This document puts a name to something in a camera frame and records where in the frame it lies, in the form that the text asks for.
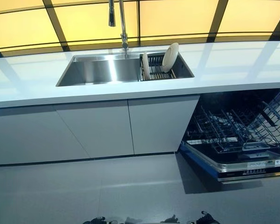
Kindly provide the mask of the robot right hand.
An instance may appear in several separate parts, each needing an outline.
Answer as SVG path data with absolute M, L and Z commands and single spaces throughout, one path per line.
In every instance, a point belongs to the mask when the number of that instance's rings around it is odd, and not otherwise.
M 216 224 L 217 221 L 212 217 L 211 214 L 209 214 L 206 211 L 201 211 L 201 214 L 203 215 L 198 220 L 196 220 L 196 224 Z

